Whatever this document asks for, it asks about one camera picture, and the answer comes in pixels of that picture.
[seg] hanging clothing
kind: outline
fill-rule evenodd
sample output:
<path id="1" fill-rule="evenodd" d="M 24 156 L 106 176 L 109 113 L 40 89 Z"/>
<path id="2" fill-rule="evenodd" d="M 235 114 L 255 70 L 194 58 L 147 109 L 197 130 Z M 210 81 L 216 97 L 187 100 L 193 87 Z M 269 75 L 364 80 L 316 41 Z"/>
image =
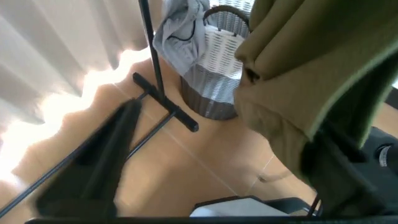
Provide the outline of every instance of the hanging clothing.
<path id="1" fill-rule="evenodd" d="M 302 179 L 304 145 L 324 120 L 359 149 L 398 74 L 398 1 L 261 0 L 234 104 Z"/>
<path id="2" fill-rule="evenodd" d="M 164 20 L 153 44 L 180 75 L 186 74 L 206 50 L 203 16 L 209 8 L 209 0 L 164 1 Z"/>

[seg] sunlight on floor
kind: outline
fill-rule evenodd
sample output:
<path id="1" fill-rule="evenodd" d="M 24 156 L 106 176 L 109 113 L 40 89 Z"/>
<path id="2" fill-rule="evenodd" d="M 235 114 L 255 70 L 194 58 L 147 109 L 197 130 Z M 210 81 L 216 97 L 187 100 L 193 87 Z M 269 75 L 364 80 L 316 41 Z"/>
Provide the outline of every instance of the sunlight on floor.
<path id="1" fill-rule="evenodd" d="M 41 105 L 44 124 L 35 125 L 22 121 L 12 123 L 2 135 L 0 150 L 0 179 L 15 180 L 11 171 L 18 166 L 26 149 L 33 143 L 52 137 L 61 128 L 62 119 L 67 113 L 89 108 L 100 85 L 118 83 L 125 79 L 133 64 L 150 58 L 150 50 L 125 50 L 120 56 L 119 67 L 115 70 L 90 71 L 85 76 L 82 97 L 73 95 L 50 95 Z"/>

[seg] wicker basket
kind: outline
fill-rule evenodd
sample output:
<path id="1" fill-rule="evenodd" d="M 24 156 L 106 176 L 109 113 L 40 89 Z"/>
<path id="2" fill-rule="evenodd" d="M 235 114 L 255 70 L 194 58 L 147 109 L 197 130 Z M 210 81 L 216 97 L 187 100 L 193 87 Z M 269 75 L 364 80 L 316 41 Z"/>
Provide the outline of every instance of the wicker basket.
<path id="1" fill-rule="evenodd" d="M 205 23 L 206 52 L 181 77 L 183 99 L 206 118 L 231 119 L 236 116 L 233 91 L 242 74 L 242 63 L 235 59 L 234 53 L 249 33 L 248 18 L 234 7 L 216 6 L 206 11 L 204 21 L 213 21 L 218 27 Z"/>

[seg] gray garment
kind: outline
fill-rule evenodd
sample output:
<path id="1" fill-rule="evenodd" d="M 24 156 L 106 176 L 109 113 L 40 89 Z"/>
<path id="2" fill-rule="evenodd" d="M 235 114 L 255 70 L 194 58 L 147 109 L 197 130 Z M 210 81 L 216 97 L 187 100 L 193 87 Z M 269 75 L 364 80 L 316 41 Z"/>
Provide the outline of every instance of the gray garment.
<path id="1" fill-rule="evenodd" d="M 180 75 L 196 64 L 206 50 L 203 15 L 209 8 L 209 0 L 164 1 L 164 20 L 155 34 L 153 44 Z"/>

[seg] white curtain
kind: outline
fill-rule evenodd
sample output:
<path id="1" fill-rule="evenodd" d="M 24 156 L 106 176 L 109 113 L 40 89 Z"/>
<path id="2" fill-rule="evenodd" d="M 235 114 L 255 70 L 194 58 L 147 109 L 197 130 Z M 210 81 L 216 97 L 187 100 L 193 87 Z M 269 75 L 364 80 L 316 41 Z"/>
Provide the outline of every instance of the white curtain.
<path id="1" fill-rule="evenodd" d="M 161 4 L 150 1 L 155 26 Z M 124 57 L 128 70 L 136 54 L 132 50 L 145 47 L 137 0 L 0 1 L 0 159 L 10 153 L 6 144 L 12 153 L 18 150 L 22 141 L 13 141 L 13 135 L 21 137 L 29 128 L 30 134 L 45 132 L 37 129 L 48 123 L 45 107 L 76 106 L 78 101 L 70 101 L 85 94 L 88 74 L 91 81 L 115 76 L 123 52 L 129 56 Z"/>

